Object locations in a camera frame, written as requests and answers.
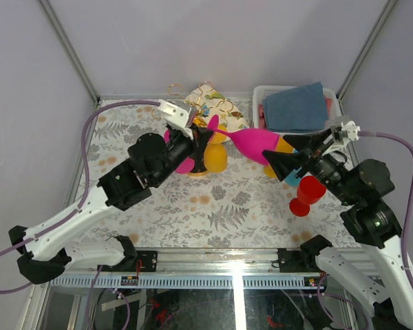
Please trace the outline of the gold wine glass rack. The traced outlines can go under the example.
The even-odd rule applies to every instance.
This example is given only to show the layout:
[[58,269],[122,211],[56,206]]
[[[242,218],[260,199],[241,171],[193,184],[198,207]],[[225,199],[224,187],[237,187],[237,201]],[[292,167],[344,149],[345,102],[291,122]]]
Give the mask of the gold wine glass rack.
[[[215,90],[210,82],[202,82],[190,96],[182,99],[196,109],[193,123],[202,128],[226,131],[224,121],[234,110],[234,104]],[[228,166],[228,153],[224,146],[226,136],[214,133],[203,154],[187,158],[176,169],[178,174],[200,177],[208,173],[221,173]]]

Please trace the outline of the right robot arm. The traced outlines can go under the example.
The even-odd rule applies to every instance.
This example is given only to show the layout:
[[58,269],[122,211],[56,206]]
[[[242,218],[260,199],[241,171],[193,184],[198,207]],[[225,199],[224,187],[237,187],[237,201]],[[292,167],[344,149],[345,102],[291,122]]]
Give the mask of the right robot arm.
[[413,266],[407,255],[403,229],[383,197],[394,190],[385,163],[366,159],[348,170],[332,153],[363,134],[327,129],[312,135],[287,135],[295,154],[263,151],[277,178],[293,170],[310,174],[347,210],[340,214],[354,240],[369,255],[382,284],[374,282],[317,235],[300,246],[300,264],[308,271],[332,276],[366,310],[375,329],[413,329]]

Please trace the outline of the magenta wine glass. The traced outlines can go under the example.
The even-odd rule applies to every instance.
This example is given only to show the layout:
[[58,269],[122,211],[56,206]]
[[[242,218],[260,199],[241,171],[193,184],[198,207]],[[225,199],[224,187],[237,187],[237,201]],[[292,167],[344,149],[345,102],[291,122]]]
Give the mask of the magenta wine glass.
[[[170,141],[170,132],[169,130],[166,130],[164,135],[163,135],[164,141],[167,143]],[[195,161],[188,157],[179,167],[176,169],[176,173],[178,174],[187,174],[190,173],[195,166]]]
[[280,139],[279,134],[258,128],[228,132],[218,128],[219,122],[220,117],[214,115],[207,128],[230,138],[236,149],[246,158],[263,166],[268,165],[268,160],[264,157],[263,152],[275,151]]

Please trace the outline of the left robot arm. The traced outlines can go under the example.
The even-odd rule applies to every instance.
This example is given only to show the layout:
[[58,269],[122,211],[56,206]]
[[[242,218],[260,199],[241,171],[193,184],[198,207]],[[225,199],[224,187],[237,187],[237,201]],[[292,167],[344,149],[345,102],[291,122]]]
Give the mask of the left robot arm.
[[133,270],[138,253],[127,236],[99,243],[75,239],[93,225],[124,212],[151,196],[183,161],[203,153],[213,132],[191,126],[193,136],[169,129],[169,139],[157,133],[140,136],[129,157],[103,175],[84,200],[32,228],[15,226],[8,234],[20,254],[20,274],[32,284],[49,282],[66,270],[102,267],[105,271]]

